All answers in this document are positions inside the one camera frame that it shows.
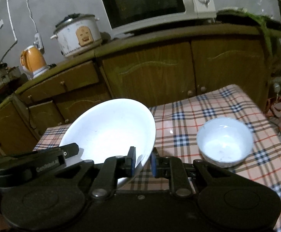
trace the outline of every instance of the white microwave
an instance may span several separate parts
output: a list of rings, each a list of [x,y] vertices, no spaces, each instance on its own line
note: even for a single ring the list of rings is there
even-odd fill
[[[215,18],[213,0],[102,0],[113,35],[174,21]]]

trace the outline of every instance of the plaid tablecloth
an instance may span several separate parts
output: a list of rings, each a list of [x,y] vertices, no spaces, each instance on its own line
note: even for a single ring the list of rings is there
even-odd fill
[[[177,156],[186,163],[201,158],[196,134],[206,121],[225,116],[244,122],[254,136],[253,153],[243,164],[230,170],[270,187],[281,198],[281,142],[260,109],[238,86],[229,85],[201,96],[155,106],[150,110],[156,122],[155,147],[159,154]],[[58,146],[69,126],[48,128],[36,149]],[[123,188],[168,189],[168,180],[153,178],[150,164],[147,163],[143,171]],[[281,232],[281,215],[276,231]]]

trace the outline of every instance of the checkered pattern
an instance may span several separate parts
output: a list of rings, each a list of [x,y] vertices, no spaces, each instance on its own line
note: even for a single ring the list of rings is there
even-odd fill
[[[253,132],[253,153],[230,171],[270,187],[281,197],[281,142],[259,108],[238,86],[229,85],[201,96],[155,106],[150,111],[156,122],[155,147],[159,154],[177,156],[186,163],[201,158],[196,134],[206,121],[216,117],[242,121]],[[48,128],[36,149],[59,145],[68,127]],[[147,163],[123,189],[165,190],[168,187],[167,179],[153,178]],[[281,215],[275,231],[281,232]]]

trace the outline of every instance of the large white bowl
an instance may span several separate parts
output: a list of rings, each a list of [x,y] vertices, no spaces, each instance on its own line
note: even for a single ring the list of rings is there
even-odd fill
[[[248,127],[232,118],[207,121],[196,136],[204,159],[220,167],[243,162],[252,152],[253,137]]]
[[[67,164],[85,159],[93,160],[95,164],[104,163],[108,157],[126,156],[134,146],[137,175],[150,157],[155,138],[154,118],[146,106],[131,99],[114,99],[83,113],[68,128],[60,146],[75,142],[80,147],[78,160],[73,158],[73,162],[67,161]],[[117,187],[129,180],[119,179]]]

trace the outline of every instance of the rice cooker lid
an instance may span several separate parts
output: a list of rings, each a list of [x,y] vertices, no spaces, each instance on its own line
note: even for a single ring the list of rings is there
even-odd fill
[[[91,18],[91,17],[95,17],[95,15],[81,14],[81,13],[74,13],[74,14],[67,15],[62,21],[60,21],[59,23],[56,24],[56,26],[55,26],[56,29],[54,31],[54,34],[58,33],[61,29],[63,29],[64,27],[66,27],[76,21],[79,21],[79,20],[82,20],[85,18]]]

